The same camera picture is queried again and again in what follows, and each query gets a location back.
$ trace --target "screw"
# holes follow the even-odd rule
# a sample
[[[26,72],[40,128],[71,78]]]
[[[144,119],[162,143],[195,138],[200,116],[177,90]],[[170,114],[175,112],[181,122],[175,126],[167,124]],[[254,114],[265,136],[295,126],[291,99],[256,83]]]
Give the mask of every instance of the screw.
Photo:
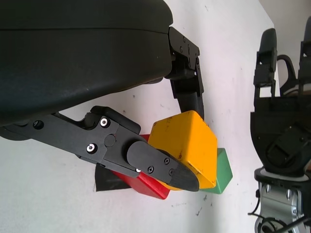
[[[170,163],[170,159],[169,159],[169,158],[166,158],[166,159],[164,160],[164,164],[167,165],[167,164],[169,164],[169,163]]]
[[[34,122],[34,124],[33,124],[33,127],[34,127],[36,130],[41,130],[41,129],[43,129],[43,127],[44,127],[44,123],[43,123],[43,121],[41,121],[41,120],[36,120],[36,121]]]
[[[292,191],[290,189],[288,189],[287,192],[286,192],[287,200],[290,200],[291,196],[292,196]]]
[[[155,168],[153,166],[150,166],[150,167],[148,167],[147,171],[148,171],[149,174],[151,174],[151,173],[153,173],[154,169]]]
[[[96,145],[91,143],[87,146],[86,150],[88,153],[93,154],[96,152]]]
[[[109,126],[109,120],[107,118],[101,119],[101,126],[107,128]]]
[[[266,193],[269,193],[270,190],[271,190],[271,186],[269,184],[267,184],[267,186],[266,186]]]

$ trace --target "robotic arm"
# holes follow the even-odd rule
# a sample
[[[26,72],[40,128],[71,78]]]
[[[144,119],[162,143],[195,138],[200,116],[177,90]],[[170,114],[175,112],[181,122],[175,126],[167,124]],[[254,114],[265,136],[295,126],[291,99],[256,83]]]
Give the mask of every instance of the robotic arm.
[[[276,61],[285,60],[288,80],[275,96]],[[259,182],[256,233],[308,233],[311,225],[311,17],[301,42],[300,70],[295,78],[288,56],[277,57],[276,32],[265,31],[257,53],[254,76],[255,111],[251,135],[263,167],[255,171]],[[260,98],[261,87],[271,87],[270,98]],[[255,214],[261,202],[260,214]]]

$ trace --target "wooden block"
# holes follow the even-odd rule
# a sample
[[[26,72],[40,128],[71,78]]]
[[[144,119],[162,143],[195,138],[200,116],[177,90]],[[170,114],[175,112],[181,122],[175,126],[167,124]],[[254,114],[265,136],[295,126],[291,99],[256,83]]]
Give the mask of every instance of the wooden block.
[[[168,152],[187,166],[197,176],[200,188],[215,187],[217,138],[195,111],[154,123],[148,144]]]
[[[222,194],[232,179],[232,171],[224,148],[217,150],[217,181],[214,188],[201,189],[201,191]]]

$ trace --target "yellow block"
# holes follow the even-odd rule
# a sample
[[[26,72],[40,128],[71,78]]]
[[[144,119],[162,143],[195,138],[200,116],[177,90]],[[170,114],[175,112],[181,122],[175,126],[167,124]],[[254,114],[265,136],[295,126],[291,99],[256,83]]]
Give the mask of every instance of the yellow block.
[[[217,138],[195,111],[154,123],[148,144],[165,150],[187,166],[197,176],[200,189],[216,186]]]

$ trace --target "hex bolt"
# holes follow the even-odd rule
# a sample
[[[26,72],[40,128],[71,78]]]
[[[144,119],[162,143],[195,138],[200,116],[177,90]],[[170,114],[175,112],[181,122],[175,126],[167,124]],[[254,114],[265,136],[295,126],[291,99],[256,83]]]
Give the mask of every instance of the hex bolt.
[[[148,172],[149,174],[151,174],[151,173],[153,173],[154,169],[155,169],[155,168],[154,168],[153,166],[150,166],[150,167],[148,167],[147,172]]]
[[[167,164],[169,164],[169,163],[170,163],[170,159],[169,159],[169,158],[164,159],[164,164],[165,164],[165,165],[167,165]]]
[[[287,192],[286,192],[287,200],[290,200],[291,196],[292,196],[292,191],[290,189],[288,189]]]
[[[109,125],[110,125],[109,119],[107,119],[107,118],[101,119],[101,126],[103,128],[107,128]]]
[[[271,186],[269,184],[267,184],[267,186],[266,186],[266,193],[269,193],[270,190],[271,190]]]
[[[96,147],[96,144],[93,144],[93,143],[90,143],[87,148],[86,148],[86,151],[89,153],[89,154],[94,154],[97,150],[97,147]]]

